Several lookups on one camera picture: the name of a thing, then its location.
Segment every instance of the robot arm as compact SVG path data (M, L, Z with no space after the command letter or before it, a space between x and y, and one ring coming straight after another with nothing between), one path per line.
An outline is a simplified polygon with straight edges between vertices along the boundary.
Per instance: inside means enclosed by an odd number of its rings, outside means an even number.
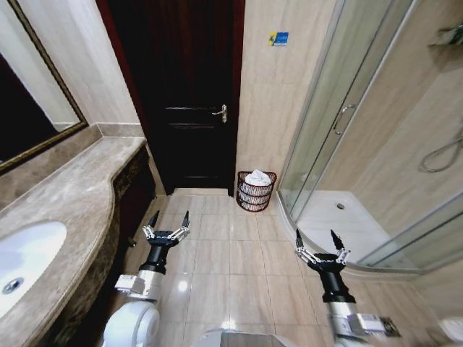
M349 293L349 288L341 276L350 251L344 248L342 240L332 230L331 237L337 250L336 254L313 254L304 248L300 232L296 230L295 252L320 276L325 291L322 298L328 306L335 346L369 346L361 337L372 334L400 336L391 319L376 314L358 313L355 297Z
M189 212L182 226L175 231L155 231L159 211L143 226L151 245L147 260L139 267L138 274L120 275L116 289L137 301L127 302L106 323L104 347L151 347L154 346L159 324L156 309L161 295L161 283L166 274L167 254L172 247L188 236Z

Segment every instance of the white towel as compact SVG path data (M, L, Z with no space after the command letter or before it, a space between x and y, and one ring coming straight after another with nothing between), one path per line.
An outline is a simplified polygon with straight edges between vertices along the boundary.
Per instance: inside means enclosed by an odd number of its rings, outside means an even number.
M270 177L266 173L259 170L254 170L245 177L245 182L253 186L268 186L272 183Z

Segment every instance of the wicker basket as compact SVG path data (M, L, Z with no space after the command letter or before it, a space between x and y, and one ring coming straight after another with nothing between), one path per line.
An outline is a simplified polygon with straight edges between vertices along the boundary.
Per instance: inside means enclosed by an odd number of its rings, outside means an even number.
M260 212L265 210L270 202L273 186L276 181L276 173L265 172L271 181L268 186L255 186L246 183L245 178L251 173L251 171L240 171L238 173L237 203L246 211Z

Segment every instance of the mirror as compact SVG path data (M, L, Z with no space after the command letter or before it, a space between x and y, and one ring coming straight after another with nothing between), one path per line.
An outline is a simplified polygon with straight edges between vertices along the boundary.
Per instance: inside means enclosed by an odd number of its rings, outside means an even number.
M87 126L16 0L0 1L0 174Z

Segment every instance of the sink drain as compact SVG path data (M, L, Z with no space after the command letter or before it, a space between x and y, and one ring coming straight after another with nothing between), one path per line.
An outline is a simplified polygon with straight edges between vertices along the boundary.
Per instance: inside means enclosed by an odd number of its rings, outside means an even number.
M22 283L24 282L24 278L18 277L15 278L14 280L11 280L8 282L5 287L3 287L3 290L1 291L2 294L10 294L14 292L16 289L18 289Z

